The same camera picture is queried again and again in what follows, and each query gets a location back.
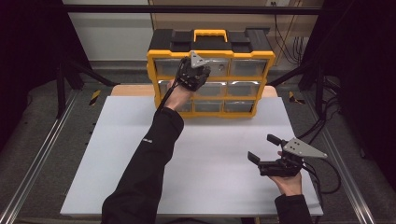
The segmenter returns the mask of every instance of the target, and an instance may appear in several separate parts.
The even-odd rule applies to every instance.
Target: black horizontal bar
[[[63,5],[51,10],[86,13],[200,13],[200,14],[272,14],[323,15],[335,9],[321,7],[236,7],[236,6],[146,6],[146,5]]]

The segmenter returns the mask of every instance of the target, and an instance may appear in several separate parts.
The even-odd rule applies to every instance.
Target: white table
[[[61,214],[100,216],[155,112],[152,96],[109,96],[64,201]],[[260,176],[248,151],[278,159],[271,133],[294,133],[278,97],[262,98],[253,119],[185,119],[173,159],[166,165],[158,214],[163,217],[259,217],[276,214],[276,185]],[[303,192],[312,216],[323,214],[306,171]]]

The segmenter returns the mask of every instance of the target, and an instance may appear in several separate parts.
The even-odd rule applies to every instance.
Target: storage organizer
[[[262,98],[267,73],[275,54],[262,29],[154,31],[148,50],[148,76],[159,106],[169,80],[175,78],[180,59],[194,50],[211,72],[179,113],[184,118],[251,118]]]

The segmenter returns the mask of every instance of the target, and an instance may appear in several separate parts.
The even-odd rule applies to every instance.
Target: person
[[[147,134],[126,167],[116,190],[102,206],[103,224],[153,224],[163,191],[164,167],[172,159],[184,121],[177,113],[192,92],[176,86],[163,110],[154,117]],[[282,195],[276,198],[280,223],[311,223],[302,194],[301,174],[270,177]]]

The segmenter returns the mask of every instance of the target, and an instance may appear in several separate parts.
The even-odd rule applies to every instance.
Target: gray floor
[[[106,77],[113,81],[149,83],[147,75],[142,75],[141,72],[101,72],[101,74],[109,74]],[[269,79],[276,78],[280,74],[281,72],[273,72],[269,75]],[[59,212],[64,202],[65,193],[73,181],[87,143],[90,141],[90,132],[94,129],[94,123],[100,115],[106,97],[111,93],[111,88],[95,83],[89,78],[85,80],[87,83],[82,91],[77,91],[76,104],[21,207],[16,223],[84,223],[82,219],[74,220],[70,217],[63,217]],[[92,94],[97,90],[101,90],[101,93],[96,104],[89,105]],[[298,92],[293,80],[277,88],[278,95],[284,99],[295,135],[298,136],[308,130],[315,123],[315,119],[308,104],[290,102],[290,91],[294,92],[296,98],[304,100],[312,97],[313,92]],[[326,92],[325,98],[329,99],[330,97],[332,95]],[[1,211],[6,209],[12,199],[55,121],[57,113],[55,82],[47,83],[31,91],[30,99],[31,103],[25,110],[20,124],[0,154]],[[336,110],[336,106],[332,107],[329,115]],[[332,119],[327,122],[326,128],[356,181],[375,222],[396,223],[396,194],[379,172],[375,162],[361,158],[359,146],[342,114],[334,113]],[[303,140],[307,142],[311,136],[309,135]],[[312,145],[322,151],[329,150],[321,135]],[[322,189],[333,189],[336,179],[332,169],[322,161],[307,161],[316,168]],[[334,194],[323,195],[323,200],[325,215],[320,223],[360,223],[344,189],[340,189]],[[99,220],[95,218],[85,218],[84,220],[86,223],[99,223]],[[239,219],[212,218],[205,221],[219,224],[239,223]],[[262,223],[276,223],[276,218],[265,217],[262,219]]]

